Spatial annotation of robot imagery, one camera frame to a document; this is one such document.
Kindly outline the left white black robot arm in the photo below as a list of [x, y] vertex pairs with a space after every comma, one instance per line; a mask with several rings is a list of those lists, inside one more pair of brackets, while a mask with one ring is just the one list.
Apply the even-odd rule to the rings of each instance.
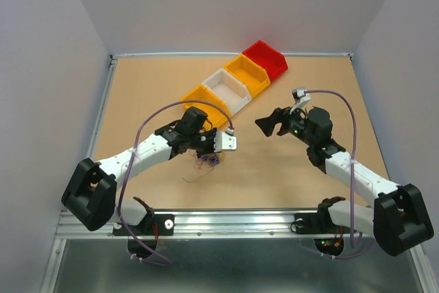
[[207, 114], [191, 107], [183, 117], [155, 130], [136, 147], [102, 159], [80, 161], [61, 202], [89, 231], [109, 221], [119, 221], [117, 193], [126, 187], [126, 176], [134, 178], [145, 170], [169, 161], [187, 150], [198, 154], [217, 152], [222, 132], [204, 131]]

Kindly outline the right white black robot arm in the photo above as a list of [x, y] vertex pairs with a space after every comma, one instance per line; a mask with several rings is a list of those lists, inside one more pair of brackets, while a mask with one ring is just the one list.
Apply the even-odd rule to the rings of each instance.
[[308, 113], [297, 108], [276, 108], [268, 117], [256, 119], [265, 136], [279, 124], [279, 136], [287, 133], [307, 145], [311, 164], [348, 187], [367, 203], [362, 207], [343, 197], [325, 198], [315, 213], [301, 213], [292, 223], [297, 234], [333, 233], [352, 228], [375, 238], [381, 249], [397, 256], [434, 236], [421, 191], [413, 184], [399, 185], [354, 161], [332, 137], [333, 123], [323, 108]]

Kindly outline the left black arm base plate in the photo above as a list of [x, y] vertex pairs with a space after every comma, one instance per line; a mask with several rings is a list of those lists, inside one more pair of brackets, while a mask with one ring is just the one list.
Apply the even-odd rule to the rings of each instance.
[[175, 215], [172, 213], [155, 213], [147, 217], [136, 226], [130, 226], [136, 236], [172, 236], [174, 234]]

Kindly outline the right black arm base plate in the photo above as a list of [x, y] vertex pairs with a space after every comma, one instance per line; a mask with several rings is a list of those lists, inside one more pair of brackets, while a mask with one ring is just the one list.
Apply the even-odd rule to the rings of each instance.
[[290, 231], [298, 235], [318, 235], [340, 233], [340, 226], [335, 225], [329, 216], [318, 212], [299, 212], [294, 214]]

